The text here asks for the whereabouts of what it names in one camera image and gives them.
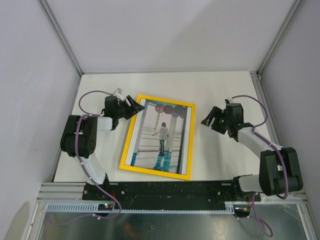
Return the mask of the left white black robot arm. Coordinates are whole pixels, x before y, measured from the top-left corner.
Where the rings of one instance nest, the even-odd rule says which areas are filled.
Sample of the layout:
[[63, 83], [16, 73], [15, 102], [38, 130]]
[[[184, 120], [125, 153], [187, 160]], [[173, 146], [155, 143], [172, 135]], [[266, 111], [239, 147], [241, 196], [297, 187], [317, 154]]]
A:
[[95, 155], [99, 131], [114, 131], [120, 119], [129, 120], [145, 109], [131, 96], [123, 98], [119, 94], [104, 99], [100, 114], [69, 115], [60, 148], [69, 157], [77, 158], [90, 185], [95, 185], [93, 194], [100, 200], [110, 196], [111, 188], [105, 184], [108, 176]]

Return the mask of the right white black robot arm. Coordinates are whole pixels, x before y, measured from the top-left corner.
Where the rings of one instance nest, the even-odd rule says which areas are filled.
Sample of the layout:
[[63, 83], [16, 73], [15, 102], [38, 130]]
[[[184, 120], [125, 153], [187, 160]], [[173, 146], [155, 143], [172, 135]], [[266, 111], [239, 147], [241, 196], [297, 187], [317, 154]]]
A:
[[222, 135], [228, 134], [259, 158], [259, 173], [237, 177], [238, 183], [230, 188], [235, 200], [242, 201], [249, 192], [286, 199], [289, 193], [302, 190], [297, 151], [271, 142], [257, 132], [251, 123], [245, 122], [240, 103], [228, 103], [225, 109], [214, 106], [201, 124]]

